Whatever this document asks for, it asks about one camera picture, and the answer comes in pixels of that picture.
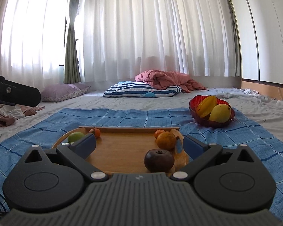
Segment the yellow mango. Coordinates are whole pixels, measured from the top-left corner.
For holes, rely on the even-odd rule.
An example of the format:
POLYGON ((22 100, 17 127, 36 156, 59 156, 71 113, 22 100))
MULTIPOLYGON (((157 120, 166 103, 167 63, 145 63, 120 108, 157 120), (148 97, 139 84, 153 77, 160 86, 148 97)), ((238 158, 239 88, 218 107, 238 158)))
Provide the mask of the yellow mango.
POLYGON ((215 121, 218 123, 225 123, 230 119, 231 107, 226 104, 216 105, 209 116, 209 121, 215 121))

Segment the grey bed sheet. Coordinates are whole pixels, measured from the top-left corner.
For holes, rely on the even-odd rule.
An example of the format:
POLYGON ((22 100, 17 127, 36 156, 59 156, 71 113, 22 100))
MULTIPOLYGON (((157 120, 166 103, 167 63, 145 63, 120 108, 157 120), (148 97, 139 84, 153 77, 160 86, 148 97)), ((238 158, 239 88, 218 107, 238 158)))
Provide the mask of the grey bed sheet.
POLYGON ((174 97, 162 98, 107 98, 103 97, 102 92, 89 92, 59 103, 42 103, 45 108, 37 114, 19 119, 9 127, 0 127, 0 142, 32 127, 63 108, 108 108, 113 110, 186 108, 189 100, 197 95, 216 95, 224 99, 247 118, 256 121, 283 142, 283 110, 277 107, 277 101, 263 95, 244 94, 243 90, 236 88, 210 88, 207 91, 180 93, 174 97))

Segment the pink crumpled quilt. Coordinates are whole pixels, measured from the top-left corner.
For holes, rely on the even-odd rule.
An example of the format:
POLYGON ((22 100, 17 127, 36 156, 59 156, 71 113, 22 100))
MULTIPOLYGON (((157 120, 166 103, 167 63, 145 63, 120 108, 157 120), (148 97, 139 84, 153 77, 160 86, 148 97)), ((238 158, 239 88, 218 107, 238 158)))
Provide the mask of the pink crumpled quilt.
POLYGON ((201 83, 193 80, 189 74, 176 71, 146 70, 135 76, 134 79, 136 82, 144 82, 155 89, 161 90, 172 86, 180 87, 184 93, 190 93, 194 90, 206 90, 201 83))

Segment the purple pillow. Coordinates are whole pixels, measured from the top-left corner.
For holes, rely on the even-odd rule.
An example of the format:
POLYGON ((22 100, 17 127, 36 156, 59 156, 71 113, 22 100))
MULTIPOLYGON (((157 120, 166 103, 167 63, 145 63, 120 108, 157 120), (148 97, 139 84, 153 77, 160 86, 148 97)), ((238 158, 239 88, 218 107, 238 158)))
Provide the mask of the purple pillow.
POLYGON ((41 101, 58 103, 86 94, 89 89, 85 83, 50 85, 41 92, 41 101))

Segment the dark purple round fruit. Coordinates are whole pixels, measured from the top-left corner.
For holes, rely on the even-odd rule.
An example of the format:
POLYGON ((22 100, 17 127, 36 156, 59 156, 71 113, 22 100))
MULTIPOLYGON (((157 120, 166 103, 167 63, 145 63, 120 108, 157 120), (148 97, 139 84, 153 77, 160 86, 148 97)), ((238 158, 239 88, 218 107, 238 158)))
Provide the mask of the dark purple round fruit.
POLYGON ((144 165, 151 173, 168 173, 174 163, 175 158, 168 150, 149 150, 144 157, 144 165))

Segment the right green drape curtain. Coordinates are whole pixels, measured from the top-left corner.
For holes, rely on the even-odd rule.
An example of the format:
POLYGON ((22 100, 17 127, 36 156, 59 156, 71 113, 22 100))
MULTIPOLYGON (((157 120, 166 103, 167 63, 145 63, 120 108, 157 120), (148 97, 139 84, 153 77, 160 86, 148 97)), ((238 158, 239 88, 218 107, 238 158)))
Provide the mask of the right green drape curtain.
POLYGON ((239 38, 239 31, 238 31, 238 24, 236 20, 235 10, 233 6, 232 0, 227 0, 229 11, 231 15, 231 24, 233 29, 234 35, 234 45, 235 45, 235 57, 236 57, 236 76, 241 76, 241 47, 240 47, 240 38, 239 38))

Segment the brown clothes pile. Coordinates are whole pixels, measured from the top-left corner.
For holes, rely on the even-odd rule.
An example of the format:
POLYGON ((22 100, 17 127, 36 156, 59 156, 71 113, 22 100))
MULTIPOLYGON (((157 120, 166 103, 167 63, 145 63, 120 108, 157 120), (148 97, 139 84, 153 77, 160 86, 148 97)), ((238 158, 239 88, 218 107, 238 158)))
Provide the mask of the brown clothes pile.
POLYGON ((28 107, 23 105, 9 106, 0 104, 0 127, 8 127, 16 120, 35 115, 44 108, 44 106, 28 107))

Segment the medium mandarin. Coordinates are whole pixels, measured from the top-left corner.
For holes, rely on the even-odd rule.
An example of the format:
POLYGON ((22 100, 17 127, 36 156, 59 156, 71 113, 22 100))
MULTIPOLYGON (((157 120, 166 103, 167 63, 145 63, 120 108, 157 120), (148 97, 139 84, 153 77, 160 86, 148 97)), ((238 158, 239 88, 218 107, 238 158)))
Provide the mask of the medium mandarin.
POLYGON ((157 131, 155 131, 154 137, 157 138, 161 133, 164 133, 164 132, 165 132, 165 130, 158 129, 157 131))

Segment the front green apple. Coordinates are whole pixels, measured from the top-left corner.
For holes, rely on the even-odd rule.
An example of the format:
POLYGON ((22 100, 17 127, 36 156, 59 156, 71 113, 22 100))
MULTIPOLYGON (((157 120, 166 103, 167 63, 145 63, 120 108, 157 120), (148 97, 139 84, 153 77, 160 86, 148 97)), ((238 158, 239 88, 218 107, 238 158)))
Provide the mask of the front green apple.
POLYGON ((68 143, 73 143, 76 142, 80 139, 82 139, 85 136, 85 134, 81 132, 73 132, 67 137, 67 142, 68 143))

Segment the red glass fruit bowl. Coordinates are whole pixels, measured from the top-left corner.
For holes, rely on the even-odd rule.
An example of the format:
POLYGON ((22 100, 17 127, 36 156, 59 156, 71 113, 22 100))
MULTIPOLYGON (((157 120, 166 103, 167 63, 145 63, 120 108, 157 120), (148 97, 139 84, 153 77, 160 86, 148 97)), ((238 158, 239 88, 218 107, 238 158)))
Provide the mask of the red glass fruit bowl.
POLYGON ((235 111, 229 103, 215 95, 197 95, 190 100, 189 109, 198 124, 209 128, 226 127, 235 117, 235 111))

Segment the green drape curtain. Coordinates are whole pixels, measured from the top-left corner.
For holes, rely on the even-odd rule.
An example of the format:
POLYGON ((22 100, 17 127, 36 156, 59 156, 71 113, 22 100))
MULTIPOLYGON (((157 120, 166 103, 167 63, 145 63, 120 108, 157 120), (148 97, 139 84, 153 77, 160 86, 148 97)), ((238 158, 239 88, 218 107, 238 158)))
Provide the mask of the green drape curtain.
POLYGON ((236 57, 236 76, 241 76, 241 47, 240 47, 240 38, 239 38, 239 31, 238 31, 238 24, 236 20, 235 10, 233 6, 232 0, 227 0, 229 11, 231 15, 231 24, 233 29, 234 35, 234 45, 235 45, 235 57, 236 57))
POLYGON ((64 39, 64 83, 73 84, 81 81, 78 67, 77 44, 75 37, 75 18, 80 0, 67 0, 66 26, 64 39))

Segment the white crumpled cloth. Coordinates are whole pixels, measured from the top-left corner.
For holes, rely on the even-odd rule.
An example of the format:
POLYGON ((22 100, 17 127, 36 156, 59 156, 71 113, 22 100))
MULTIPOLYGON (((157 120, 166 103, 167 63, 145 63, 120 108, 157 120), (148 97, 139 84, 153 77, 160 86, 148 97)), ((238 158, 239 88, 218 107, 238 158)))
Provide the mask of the white crumpled cloth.
POLYGON ((260 102, 283 111, 283 88, 277 87, 275 89, 276 92, 270 92, 269 95, 250 88, 244 88, 242 91, 245 95, 254 96, 258 98, 260 102))

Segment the white sheer curtain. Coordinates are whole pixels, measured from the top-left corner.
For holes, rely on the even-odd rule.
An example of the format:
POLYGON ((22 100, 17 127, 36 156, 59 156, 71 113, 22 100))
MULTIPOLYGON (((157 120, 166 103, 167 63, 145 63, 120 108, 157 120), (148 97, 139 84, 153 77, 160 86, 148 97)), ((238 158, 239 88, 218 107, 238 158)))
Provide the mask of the white sheer curtain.
MULTIPOLYGON (((0 75, 37 88, 64 82, 67 0, 0 0, 0 75)), ((133 79, 150 69, 235 77, 227 0, 80 0, 81 81, 133 79)))

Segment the wooden serving tray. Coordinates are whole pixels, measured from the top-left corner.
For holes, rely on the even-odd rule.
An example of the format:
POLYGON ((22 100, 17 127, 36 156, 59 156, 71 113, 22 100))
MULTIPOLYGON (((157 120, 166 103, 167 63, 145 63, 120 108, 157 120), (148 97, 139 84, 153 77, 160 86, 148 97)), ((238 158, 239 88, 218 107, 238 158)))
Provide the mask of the wooden serving tray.
POLYGON ((183 150, 183 136, 178 127, 154 128, 108 128, 99 127, 101 135, 96 139, 95 150, 86 161, 105 173, 147 173, 144 165, 146 152, 157 149, 154 133, 169 131, 177 139, 176 147, 170 152, 175 163, 169 173, 174 173, 189 162, 183 150))

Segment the small mandarin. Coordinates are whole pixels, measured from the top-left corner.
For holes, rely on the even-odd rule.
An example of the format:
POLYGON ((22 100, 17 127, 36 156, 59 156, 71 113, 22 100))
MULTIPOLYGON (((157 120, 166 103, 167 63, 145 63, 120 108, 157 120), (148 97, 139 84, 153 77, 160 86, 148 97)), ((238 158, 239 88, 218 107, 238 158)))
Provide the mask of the small mandarin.
POLYGON ((101 131, 98 128, 92 128, 89 130, 90 134, 93 134, 95 136, 96 139, 100 138, 101 136, 101 131))

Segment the blue white striped pillow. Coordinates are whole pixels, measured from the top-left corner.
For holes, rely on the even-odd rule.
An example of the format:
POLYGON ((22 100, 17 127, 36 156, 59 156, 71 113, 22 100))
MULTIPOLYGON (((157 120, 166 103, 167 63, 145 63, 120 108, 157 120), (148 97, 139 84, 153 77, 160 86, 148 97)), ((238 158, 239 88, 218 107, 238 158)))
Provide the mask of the blue white striped pillow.
POLYGON ((143 82, 118 82, 108 88, 103 97, 173 97, 181 92, 178 86, 156 89, 143 82))

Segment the blue checked blanket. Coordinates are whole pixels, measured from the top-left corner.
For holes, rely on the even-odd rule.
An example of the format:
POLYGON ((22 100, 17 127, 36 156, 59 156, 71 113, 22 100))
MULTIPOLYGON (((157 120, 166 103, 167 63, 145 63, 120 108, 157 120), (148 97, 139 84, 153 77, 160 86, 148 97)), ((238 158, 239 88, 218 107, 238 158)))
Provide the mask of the blue checked blanket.
MULTIPOLYGON (((277 185, 277 192, 270 208, 272 214, 283 219, 283 142, 241 112, 236 112, 234 121, 225 128, 201 127, 192 118, 187 108, 164 110, 111 110, 64 108, 38 124, 17 132, 0 141, 0 196, 2 185, 18 160, 34 144, 50 148, 63 134, 80 126, 98 127, 178 127, 184 135, 191 135, 204 142, 215 142, 225 148, 247 144, 269 170, 277 185)), ((7 128, 0 129, 0 137, 7 128)))

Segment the yellow-orange citrus on tray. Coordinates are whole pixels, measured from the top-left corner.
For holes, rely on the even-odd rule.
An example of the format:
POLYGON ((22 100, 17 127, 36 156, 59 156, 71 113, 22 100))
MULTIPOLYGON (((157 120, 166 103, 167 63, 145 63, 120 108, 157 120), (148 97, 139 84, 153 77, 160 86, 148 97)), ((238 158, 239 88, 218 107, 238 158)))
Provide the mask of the yellow-orange citrus on tray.
POLYGON ((175 148, 176 142, 177 139, 171 132, 160 133, 156 138, 157 146, 163 150, 172 150, 175 148))

